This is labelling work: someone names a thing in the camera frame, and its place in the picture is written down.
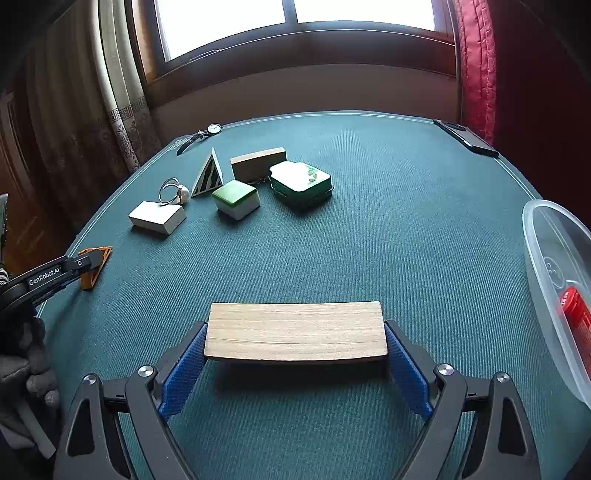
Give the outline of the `grey gloved left hand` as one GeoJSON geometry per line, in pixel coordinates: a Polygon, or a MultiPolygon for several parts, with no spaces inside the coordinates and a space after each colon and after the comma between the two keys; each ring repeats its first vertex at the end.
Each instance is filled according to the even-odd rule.
{"type": "Polygon", "coordinates": [[[14,450],[49,459],[59,441],[60,393],[33,307],[1,315],[1,434],[14,450]]]}

